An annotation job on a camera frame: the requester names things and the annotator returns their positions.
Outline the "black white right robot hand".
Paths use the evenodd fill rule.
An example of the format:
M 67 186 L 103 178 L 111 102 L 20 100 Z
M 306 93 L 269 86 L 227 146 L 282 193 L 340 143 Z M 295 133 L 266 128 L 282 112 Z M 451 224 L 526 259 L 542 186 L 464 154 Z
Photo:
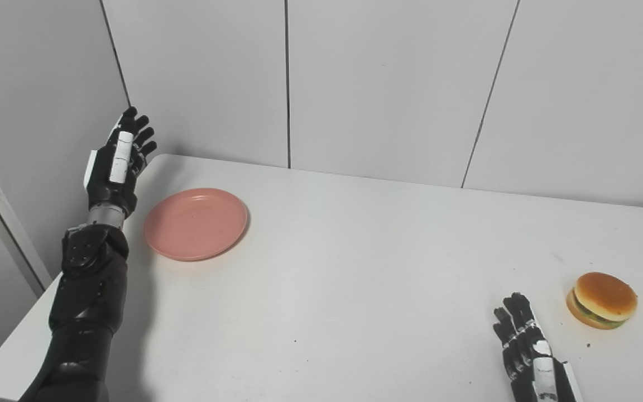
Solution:
M 570 363 L 559 361 L 534 316 L 528 298 L 518 292 L 493 310 L 493 331 L 502 344 L 503 368 L 515 401 L 584 400 Z

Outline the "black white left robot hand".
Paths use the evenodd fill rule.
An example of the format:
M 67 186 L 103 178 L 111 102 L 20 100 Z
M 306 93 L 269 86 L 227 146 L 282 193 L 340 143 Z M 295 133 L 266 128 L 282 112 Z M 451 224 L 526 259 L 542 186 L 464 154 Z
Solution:
M 153 135 L 150 118 L 136 107 L 128 107 L 118 117 L 105 144 L 89 156 L 84 175 L 89 209 L 112 204 L 126 217 L 135 211 L 138 176 L 147 166 L 148 155 L 157 148 Z

